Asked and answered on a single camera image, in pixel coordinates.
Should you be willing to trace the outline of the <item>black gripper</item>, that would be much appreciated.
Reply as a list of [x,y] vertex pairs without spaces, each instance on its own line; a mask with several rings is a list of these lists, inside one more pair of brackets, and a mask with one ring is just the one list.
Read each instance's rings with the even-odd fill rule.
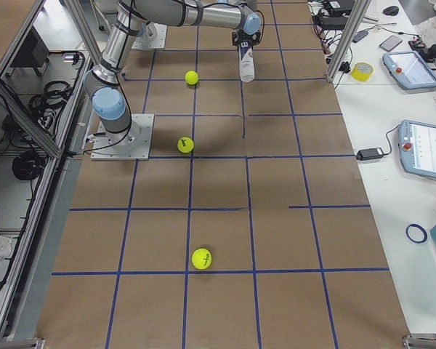
[[235,47],[250,47],[259,45],[261,42],[261,31],[254,34],[247,34],[244,31],[232,32],[232,45]]

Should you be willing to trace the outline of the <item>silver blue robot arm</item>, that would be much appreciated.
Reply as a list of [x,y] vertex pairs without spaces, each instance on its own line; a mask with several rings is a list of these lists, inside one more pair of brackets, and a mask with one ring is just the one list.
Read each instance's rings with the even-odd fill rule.
[[262,19],[257,14],[256,1],[120,1],[108,45],[84,82],[92,107],[105,128],[109,148],[131,145],[140,133],[132,121],[118,75],[147,23],[229,28],[259,39]]

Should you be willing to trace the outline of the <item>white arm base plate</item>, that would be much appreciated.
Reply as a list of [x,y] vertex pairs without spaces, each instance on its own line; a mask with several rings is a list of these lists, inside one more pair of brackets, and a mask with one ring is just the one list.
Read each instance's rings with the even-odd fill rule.
[[153,134],[154,115],[134,113],[132,125],[127,136],[106,132],[102,122],[99,122],[98,133],[104,135],[95,137],[94,151],[91,151],[93,161],[147,161]]

